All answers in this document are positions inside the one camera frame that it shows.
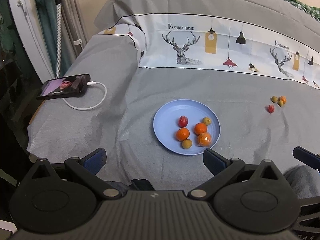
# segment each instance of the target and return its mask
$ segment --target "white charging cable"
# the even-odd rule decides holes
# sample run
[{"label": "white charging cable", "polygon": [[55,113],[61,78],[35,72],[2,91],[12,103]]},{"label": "white charging cable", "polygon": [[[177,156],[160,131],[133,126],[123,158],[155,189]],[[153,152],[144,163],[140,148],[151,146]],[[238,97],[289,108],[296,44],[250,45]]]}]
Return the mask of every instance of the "white charging cable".
[{"label": "white charging cable", "polygon": [[91,106],[91,107],[87,107],[87,108],[79,108],[79,107],[75,107],[75,106],[70,105],[70,104],[65,100],[65,98],[62,98],[63,101],[65,101],[65,103],[66,103],[68,106],[70,106],[71,108],[76,109],[76,110],[90,110],[90,109],[96,108],[97,106],[101,105],[101,103],[103,102],[103,100],[105,100],[105,98],[106,98],[106,96],[107,96],[107,87],[106,87],[104,84],[102,84],[101,82],[92,82],[92,81],[89,81],[89,82],[87,83],[88,86],[94,85],[94,84],[100,84],[100,85],[102,85],[102,86],[104,87],[104,89],[105,89],[104,96],[103,96],[102,100],[101,100],[98,104],[96,104],[95,106]]}]

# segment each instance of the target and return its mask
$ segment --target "plate rim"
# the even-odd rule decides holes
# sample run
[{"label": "plate rim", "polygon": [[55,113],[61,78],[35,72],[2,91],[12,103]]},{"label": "plate rim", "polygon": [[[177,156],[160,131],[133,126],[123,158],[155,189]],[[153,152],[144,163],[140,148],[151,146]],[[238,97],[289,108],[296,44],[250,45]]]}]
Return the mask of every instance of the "plate rim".
[{"label": "plate rim", "polygon": [[221,135],[221,124],[220,124],[219,118],[217,117],[216,113],[215,113],[214,111],[212,111],[212,109],[211,109],[210,107],[206,106],[205,104],[203,104],[203,103],[201,103],[201,102],[198,102],[198,101],[192,100],[192,99],[185,99],[185,98],[175,99],[175,100],[169,101],[169,102],[165,103],[163,106],[161,106],[161,107],[156,111],[156,114],[155,114],[155,116],[153,117],[153,125],[152,125],[152,126],[153,126],[153,131],[154,131],[154,133],[155,133],[158,141],[159,141],[165,148],[167,148],[167,149],[168,149],[169,151],[171,151],[171,152],[174,152],[174,153],[180,154],[180,155],[184,155],[184,156],[195,156],[195,155],[203,154],[203,152],[205,151],[206,148],[204,148],[203,152],[200,152],[200,153],[197,153],[197,154],[177,153],[177,152],[169,149],[167,146],[165,146],[165,145],[163,144],[163,142],[160,141],[159,137],[157,136],[157,133],[156,133],[156,130],[155,130],[155,119],[156,119],[156,116],[157,116],[158,112],[161,110],[161,108],[163,108],[163,107],[166,106],[167,104],[172,103],[172,102],[174,102],[174,101],[181,101],[181,100],[193,101],[193,102],[196,102],[196,103],[198,103],[198,104],[201,104],[201,105],[207,107],[207,108],[214,114],[214,116],[217,118],[218,124],[219,124],[219,136],[218,136],[216,142],[210,147],[210,149],[212,149],[212,148],[217,144],[217,142],[218,142],[219,139],[220,139],[220,135]]}]

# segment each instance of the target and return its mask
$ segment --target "yellow-green fruit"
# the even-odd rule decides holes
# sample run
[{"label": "yellow-green fruit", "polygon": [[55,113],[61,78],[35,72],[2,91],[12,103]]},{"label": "yellow-green fruit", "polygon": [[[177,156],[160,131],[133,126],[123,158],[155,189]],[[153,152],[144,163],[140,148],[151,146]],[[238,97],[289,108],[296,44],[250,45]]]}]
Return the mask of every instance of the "yellow-green fruit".
[{"label": "yellow-green fruit", "polygon": [[279,100],[279,101],[278,101],[278,105],[279,105],[280,107],[282,107],[282,106],[284,105],[283,101],[282,101],[282,100]]},{"label": "yellow-green fruit", "polygon": [[272,98],[271,98],[271,101],[275,103],[275,102],[278,101],[278,98],[277,98],[277,97],[272,97]]},{"label": "yellow-green fruit", "polygon": [[192,141],[190,139],[186,139],[182,142],[182,147],[184,149],[189,149],[192,146]]},{"label": "yellow-green fruit", "polygon": [[209,124],[211,124],[211,119],[209,117],[205,117],[204,119],[202,119],[202,122],[208,126]]}]

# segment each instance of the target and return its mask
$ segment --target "small round fruit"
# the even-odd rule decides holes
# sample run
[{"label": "small round fruit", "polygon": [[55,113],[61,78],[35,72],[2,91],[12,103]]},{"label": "small round fruit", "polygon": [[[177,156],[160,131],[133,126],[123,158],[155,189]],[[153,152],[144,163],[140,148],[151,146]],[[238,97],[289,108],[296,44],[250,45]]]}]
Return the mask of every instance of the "small round fruit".
[{"label": "small round fruit", "polygon": [[272,97],[272,98],[271,98],[271,101],[274,102],[274,103],[276,103],[276,102],[278,101],[278,98],[277,98],[277,97]]},{"label": "small round fruit", "polygon": [[282,107],[282,106],[284,105],[284,102],[283,102],[282,100],[279,100],[279,101],[278,101],[278,105],[279,105],[280,107]]},{"label": "small round fruit", "polygon": [[275,111],[275,106],[274,105],[268,105],[268,112],[272,114]]},{"label": "small round fruit", "polygon": [[197,141],[199,146],[209,147],[211,143],[211,134],[208,132],[201,133],[199,134]]},{"label": "small round fruit", "polygon": [[192,141],[190,139],[184,140],[182,142],[182,147],[184,149],[189,149],[192,146]]},{"label": "small round fruit", "polygon": [[205,117],[204,119],[202,119],[202,122],[208,126],[209,124],[211,124],[211,119],[209,117]]},{"label": "small round fruit", "polygon": [[187,128],[181,128],[176,132],[176,138],[178,141],[184,141],[188,139],[190,132]]},{"label": "small round fruit", "polygon": [[178,125],[179,125],[180,127],[186,127],[187,124],[188,124],[188,122],[189,122],[188,118],[183,115],[183,116],[180,116],[180,117],[179,117]]},{"label": "small round fruit", "polygon": [[279,101],[282,101],[284,104],[287,102],[287,98],[285,96],[280,96]]},{"label": "small round fruit", "polygon": [[207,126],[204,123],[200,122],[195,125],[194,132],[196,135],[199,135],[200,133],[206,132],[207,129]]}]

